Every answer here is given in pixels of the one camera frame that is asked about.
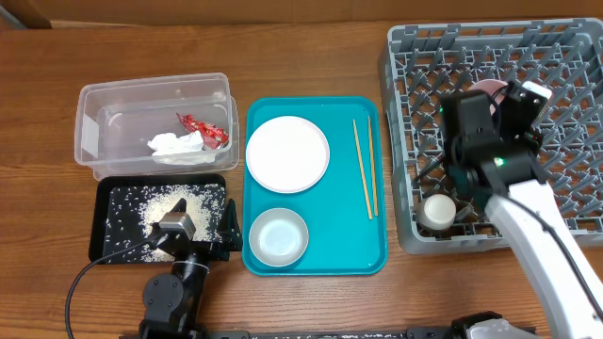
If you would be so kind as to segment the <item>white bowl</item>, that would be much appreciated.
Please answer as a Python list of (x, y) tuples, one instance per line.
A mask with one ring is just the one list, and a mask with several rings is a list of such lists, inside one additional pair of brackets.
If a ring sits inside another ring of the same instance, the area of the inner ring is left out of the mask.
[(504, 99), (503, 90), (508, 87), (508, 83), (496, 79), (484, 79), (476, 82), (468, 88), (468, 91), (481, 90), (488, 93), (500, 104)]

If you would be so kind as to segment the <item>grey bowl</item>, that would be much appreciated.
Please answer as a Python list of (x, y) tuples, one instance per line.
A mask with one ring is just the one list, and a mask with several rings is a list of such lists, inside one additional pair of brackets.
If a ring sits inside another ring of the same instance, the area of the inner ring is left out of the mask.
[(272, 208), (253, 221), (248, 239), (250, 250), (259, 262), (285, 267), (302, 258), (309, 244), (309, 231), (295, 211)]

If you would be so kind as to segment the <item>white rice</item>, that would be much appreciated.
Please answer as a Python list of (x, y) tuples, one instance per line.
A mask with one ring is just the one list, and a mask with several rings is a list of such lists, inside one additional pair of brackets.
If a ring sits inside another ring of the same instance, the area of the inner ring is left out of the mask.
[(173, 256), (149, 245), (135, 246), (152, 237), (154, 225), (168, 213), (185, 213), (195, 232), (194, 241), (218, 241), (218, 224), (225, 210), (226, 190), (219, 184), (116, 186), (109, 191), (104, 226), (103, 255), (110, 264), (154, 264)]

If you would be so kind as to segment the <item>white tissue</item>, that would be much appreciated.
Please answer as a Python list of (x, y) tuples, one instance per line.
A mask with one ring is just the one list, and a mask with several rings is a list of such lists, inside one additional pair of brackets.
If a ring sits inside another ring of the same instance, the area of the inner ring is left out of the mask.
[(204, 139), (199, 131), (178, 137), (174, 133), (156, 135), (147, 142), (153, 156), (171, 155), (179, 153), (191, 153), (201, 151), (204, 147)]

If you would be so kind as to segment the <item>red snack wrapper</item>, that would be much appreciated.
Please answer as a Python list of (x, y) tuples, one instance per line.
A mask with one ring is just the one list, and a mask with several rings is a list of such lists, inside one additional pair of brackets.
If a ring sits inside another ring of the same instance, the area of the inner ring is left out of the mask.
[(205, 121), (198, 121), (194, 119), (192, 115), (180, 115), (177, 113), (176, 116), (188, 132), (199, 132), (201, 134), (205, 149), (216, 150), (228, 144), (230, 139), (229, 135), (224, 129), (217, 125)]

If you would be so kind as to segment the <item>large white plate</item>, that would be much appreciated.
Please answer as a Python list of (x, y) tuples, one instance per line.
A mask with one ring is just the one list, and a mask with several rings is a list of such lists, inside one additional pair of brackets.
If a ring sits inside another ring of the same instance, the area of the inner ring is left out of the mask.
[(330, 162), (330, 145), (311, 121), (281, 116), (262, 123), (246, 145), (248, 172), (262, 187), (282, 194), (314, 186)]

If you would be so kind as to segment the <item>white cup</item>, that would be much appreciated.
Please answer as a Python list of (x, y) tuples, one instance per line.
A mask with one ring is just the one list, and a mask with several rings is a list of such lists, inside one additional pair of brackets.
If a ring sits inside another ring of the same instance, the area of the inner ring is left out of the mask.
[(416, 222), (433, 233), (448, 230), (456, 217), (456, 204), (444, 194), (434, 194), (420, 203), (416, 209)]

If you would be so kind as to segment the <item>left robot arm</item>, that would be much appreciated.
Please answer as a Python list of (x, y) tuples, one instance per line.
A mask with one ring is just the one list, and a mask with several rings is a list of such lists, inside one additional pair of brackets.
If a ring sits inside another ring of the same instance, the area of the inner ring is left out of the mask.
[(182, 199), (153, 224), (153, 247), (173, 257), (171, 271), (151, 278), (144, 286), (145, 307), (139, 338), (207, 338), (197, 323), (204, 282), (213, 262), (227, 262), (230, 254), (242, 250), (243, 241), (236, 219), (234, 200), (226, 203), (220, 218), (217, 240), (194, 239), (196, 232)]

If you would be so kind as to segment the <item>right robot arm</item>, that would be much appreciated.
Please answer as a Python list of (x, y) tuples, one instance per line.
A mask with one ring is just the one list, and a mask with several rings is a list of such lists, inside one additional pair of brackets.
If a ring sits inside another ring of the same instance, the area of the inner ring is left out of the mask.
[(602, 335), (602, 282), (570, 234), (537, 154), (533, 128), (553, 94), (512, 81), (443, 96), (444, 165), (508, 241), (556, 338)]

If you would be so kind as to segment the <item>grey dishwasher rack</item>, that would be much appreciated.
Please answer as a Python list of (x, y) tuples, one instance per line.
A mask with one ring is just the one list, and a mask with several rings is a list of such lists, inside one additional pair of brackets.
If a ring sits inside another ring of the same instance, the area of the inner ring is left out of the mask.
[(452, 226), (416, 222), (427, 197), (456, 196), (441, 164), (439, 100), (482, 80), (531, 81), (552, 91), (536, 120), (539, 162), (562, 217), (582, 247), (602, 243), (602, 23), (595, 18), (396, 25), (378, 60), (392, 147), (400, 246), (411, 254), (499, 249), (506, 240), (472, 202), (457, 200)]

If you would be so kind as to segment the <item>clear plastic bin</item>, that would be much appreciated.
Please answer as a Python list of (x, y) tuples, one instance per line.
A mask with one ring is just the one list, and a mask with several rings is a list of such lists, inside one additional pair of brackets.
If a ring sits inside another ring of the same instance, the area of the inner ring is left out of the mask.
[[(156, 155), (155, 136), (186, 136), (179, 116), (191, 116), (224, 130), (216, 150)], [(87, 85), (79, 95), (74, 160), (109, 176), (182, 174), (233, 170), (239, 163), (236, 101), (223, 73), (196, 73)]]

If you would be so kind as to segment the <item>teal plastic tray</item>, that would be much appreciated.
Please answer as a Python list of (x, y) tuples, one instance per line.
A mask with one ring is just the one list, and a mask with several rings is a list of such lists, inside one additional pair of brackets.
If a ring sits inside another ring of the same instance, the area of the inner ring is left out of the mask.
[[(253, 103), (247, 111), (246, 134), (280, 116), (298, 116), (325, 134), (331, 151), (329, 166), (311, 188), (295, 194), (272, 192), (244, 174), (241, 228), (242, 261), (259, 276), (372, 275), (388, 255), (384, 179), (379, 112), (360, 96), (273, 97)], [(367, 117), (371, 118), (379, 215), (374, 216)], [(356, 120), (373, 219), (367, 215), (352, 120)], [(302, 258), (290, 266), (271, 267), (259, 262), (249, 247), (253, 221), (271, 208), (298, 213), (309, 231)]]

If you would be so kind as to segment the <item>wooden chopstick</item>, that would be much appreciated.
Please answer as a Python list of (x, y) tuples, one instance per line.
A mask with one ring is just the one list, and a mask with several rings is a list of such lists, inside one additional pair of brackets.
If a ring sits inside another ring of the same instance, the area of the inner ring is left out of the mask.
[(360, 146), (360, 139), (359, 139), (359, 135), (358, 135), (356, 120), (352, 120), (352, 126), (353, 126), (354, 141), (355, 141), (356, 152), (357, 152), (357, 157), (358, 157), (358, 164), (359, 164), (359, 169), (360, 169), (362, 186), (363, 186), (363, 191), (364, 191), (364, 196), (365, 196), (365, 201), (366, 201), (367, 215), (368, 215), (368, 219), (372, 220), (373, 213), (371, 210), (370, 199), (368, 196), (367, 179), (366, 179), (364, 161), (363, 161), (363, 156), (362, 156), (362, 149)]
[(372, 186), (372, 198), (373, 198), (373, 212), (374, 216), (379, 215), (378, 207), (378, 195), (377, 195), (377, 183), (376, 183), (376, 169), (374, 159), (374, 147), (372, 138), (372, 125), (370, 116), (367, 117), (367, 134), (368, 134), (368, 147), (369, 147), (369, 160), (370, 160), (370, 171), (371, 171), (371, 186)]

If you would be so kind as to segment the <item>right wooden chopstick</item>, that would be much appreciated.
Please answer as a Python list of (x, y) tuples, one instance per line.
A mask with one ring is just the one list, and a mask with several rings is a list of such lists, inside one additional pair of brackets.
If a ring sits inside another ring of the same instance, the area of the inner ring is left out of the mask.
[(370, 171), (371, 171), (371, 186), (372, 186), (372, 198), (373, 198), (373, 212), (374, 216), (379, 215), (378, 207), (378, 195), (377, 195), (377, 183), (376, 183), (376, 169), (374, 159), (374, 147), (372, 138), (372, 125), (370, 116), (367, 117), (367, 134), (368, 134), (368, 147), (369, 147), (369, 160), (370, 160)]

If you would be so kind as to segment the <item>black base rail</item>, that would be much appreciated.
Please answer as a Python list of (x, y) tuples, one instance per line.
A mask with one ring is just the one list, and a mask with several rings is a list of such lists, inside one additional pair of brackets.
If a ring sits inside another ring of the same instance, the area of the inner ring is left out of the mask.
[(412, 327), (398, 331), (210, 331), (210, 339), (449, 339), (463, 338), (450, 327)]

